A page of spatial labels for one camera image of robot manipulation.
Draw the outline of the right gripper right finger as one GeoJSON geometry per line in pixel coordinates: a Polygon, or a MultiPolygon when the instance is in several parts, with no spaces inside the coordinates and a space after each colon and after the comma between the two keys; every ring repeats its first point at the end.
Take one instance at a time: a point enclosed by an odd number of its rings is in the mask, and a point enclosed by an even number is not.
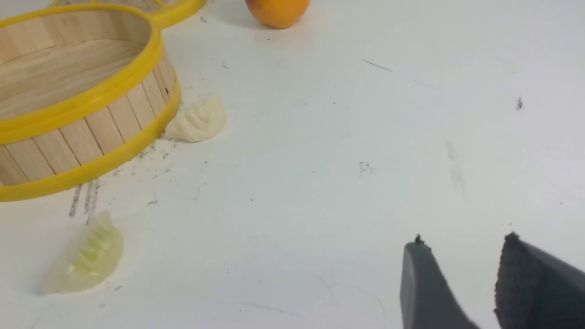
{"type": "Polygon", "coordinates": [[[510,233],[500,256],[495,305],[502,329],[582,329],[585,274],[510,233]]]}

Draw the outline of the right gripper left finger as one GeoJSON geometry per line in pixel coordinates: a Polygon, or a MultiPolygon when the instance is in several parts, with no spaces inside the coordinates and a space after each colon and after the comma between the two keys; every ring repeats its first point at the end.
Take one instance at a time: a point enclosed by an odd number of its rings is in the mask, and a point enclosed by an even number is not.
{"type": "Polygon", "coordinates": [[[404,329],[476,329],[420,235],[404,246],[400,283],[404,329]]]}

